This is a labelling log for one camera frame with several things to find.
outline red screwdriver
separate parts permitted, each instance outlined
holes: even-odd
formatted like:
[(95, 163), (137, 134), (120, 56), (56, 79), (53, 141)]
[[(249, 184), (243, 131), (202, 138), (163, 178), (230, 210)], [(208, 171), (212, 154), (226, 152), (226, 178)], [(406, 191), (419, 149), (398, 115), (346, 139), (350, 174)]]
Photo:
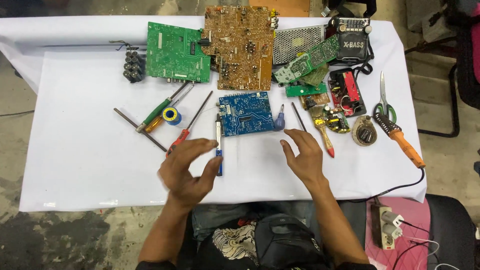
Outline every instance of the red screwdriver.
[(173, 142), (173, 144), (170, 146), (170, 148), (168, 149), (167, 151), (167, 154), (165, 155), (165, 157), (168, 158), (168, 156), (173, 152), (173, 150), (175, 150), (175, 148), (177, 147), (177, 145), (179, 145), (181, 142), (183, 142), (188, 134), (190, 134), (190, 131), (188, 131), (188, 129), (192, 126), (193, 122), (195, 121), (195, 119), (197, 118), (198, 114), (200, 114), (200, 112), (202, 111), (202, 109), (204, 108), (205, 104), (207, 103), (208, 99), (210, 98), (210, 96), (212, 95), (213, 91), (210, 91), (210, 94), (208, 94), (207, 98), (205, 99), (204, 103), (202, 104), (202, 106), (200, 107), (200, 109), (197, 111), (197, 114), (193, 117), (192, 121), (190, 122), (190, 124), (187, 126), (186, 129), (182, 130), (181, 133), (180, 133), (180, 136), (177, 138), (176, 141)]

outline power strip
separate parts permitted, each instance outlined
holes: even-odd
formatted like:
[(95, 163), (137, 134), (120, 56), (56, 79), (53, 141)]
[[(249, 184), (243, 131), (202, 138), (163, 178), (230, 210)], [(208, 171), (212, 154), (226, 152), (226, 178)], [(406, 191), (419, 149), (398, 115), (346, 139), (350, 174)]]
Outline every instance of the power strip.
[(373, 243), (382, 249), (395, 249), (395, 239), (392, 236), (385, 234), (382, 230), (386, 222), (382, 220), (383, 213), (392, 211), (392, 208), (386, 205), (373, 204), (372, 210), (372, 238)]

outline white tablecloth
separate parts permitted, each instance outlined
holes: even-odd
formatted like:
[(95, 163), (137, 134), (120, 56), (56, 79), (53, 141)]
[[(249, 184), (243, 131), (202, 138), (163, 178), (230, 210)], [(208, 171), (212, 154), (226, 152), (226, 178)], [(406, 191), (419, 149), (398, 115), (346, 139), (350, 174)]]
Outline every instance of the white tablecloth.
[[(109, 40), (145, 45), (147, 22), (200, 28), (195, 16), (88, 16), (0, 19), (0, 50), (38, 93), (25, 166), (20, 211), (77, 211), (113, 206), (165, 203), (167, 191), (156, 171), (165, 153), (113, 111), (119, 108), (140, 123), (171, 95), (179, 84), (147, 77), (130, 84), (122, 76), (124, 51)], [(280, 18), (279, 29), (326, 24), (327, 18)], [(391, 22), (373, 21), (370, 35), (375, 59), (373, 73), (360, 74), (358, 84), (368, 112), (380, 100), (380, 71), (385, 74), (387, 100), (395, 108), (405, 138), (420, 152), (402, 43)], [(168, 147), (185, 127), (210, 90), (214, 94), (191, 128), (190, 139), (215, 138), (215, 103), (236, 91), (217, 90), (217, 74), (197, 84), (177, 108), (179, 126), (162, 125), (153, 136)], [(286, 128), (301, 129), (283, 88), (268, 92), (274, 117), (285, 104)], [(309, 132), (319, 133), (306, 111), (300, 115)], [(356, 118), (348, 121), (353, 126)], [(324, 153), (323, 171), (337, 199), (365, 198), (420, 178), (418, 170), (377, 126), (377, 142), (354, 143), (351, 133), (327, 131), (335, 158)], [(279, 140), (293, 141), (283, 132), (264, 132), (223, 139), (224, 176), (217, 177), (204, 203), (310, 199), (302, 182), (286, 165)], [(201, 174), (210, 152), (190, 170)], [(426, 180), (387, 196), (423, 201)]]

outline blue circuit board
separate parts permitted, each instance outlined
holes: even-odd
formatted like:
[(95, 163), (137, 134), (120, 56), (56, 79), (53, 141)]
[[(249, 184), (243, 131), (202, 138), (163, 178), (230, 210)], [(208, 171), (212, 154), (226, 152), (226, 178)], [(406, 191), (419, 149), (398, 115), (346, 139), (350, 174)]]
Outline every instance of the blue circuit board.
[(275, 128), (267, 92), (219, 98), (225, 137)]

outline metal mesh cover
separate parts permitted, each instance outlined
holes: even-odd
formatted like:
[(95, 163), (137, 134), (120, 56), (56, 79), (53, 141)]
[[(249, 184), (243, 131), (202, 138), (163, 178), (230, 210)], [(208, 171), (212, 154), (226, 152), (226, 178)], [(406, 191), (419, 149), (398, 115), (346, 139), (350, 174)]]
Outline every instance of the metal mesh cover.
[(306, 52), (324, 41), (326, 25), (313, 25), (275, 31), (273, 44), (273, 64), (288, 63), (298, 57), (298, 53)]

